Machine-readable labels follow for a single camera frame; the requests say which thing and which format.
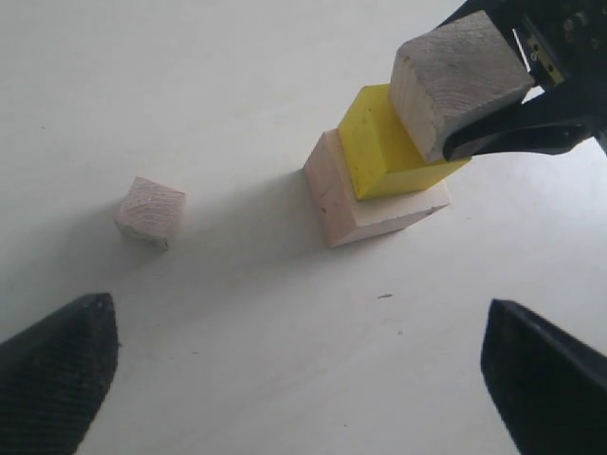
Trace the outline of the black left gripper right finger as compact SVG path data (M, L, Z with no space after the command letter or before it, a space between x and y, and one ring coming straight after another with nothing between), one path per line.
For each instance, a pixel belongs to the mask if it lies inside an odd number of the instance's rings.
M605 453L605 355L516 301L493 300L480 367L519 453Z

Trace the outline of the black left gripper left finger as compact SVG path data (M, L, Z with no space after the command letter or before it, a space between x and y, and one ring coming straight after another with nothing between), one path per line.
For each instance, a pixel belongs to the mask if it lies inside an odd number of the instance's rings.
M117 367L108 293L83 295L2 342L2 453L76 453Z

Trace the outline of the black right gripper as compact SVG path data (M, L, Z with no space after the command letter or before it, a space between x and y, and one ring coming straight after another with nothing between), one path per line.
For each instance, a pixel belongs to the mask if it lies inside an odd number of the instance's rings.
M539 96L473 122L443 146L448 161L524 152L562 155L592 137L606 148L606 3L466 0L437 27L487 12L543 89Z

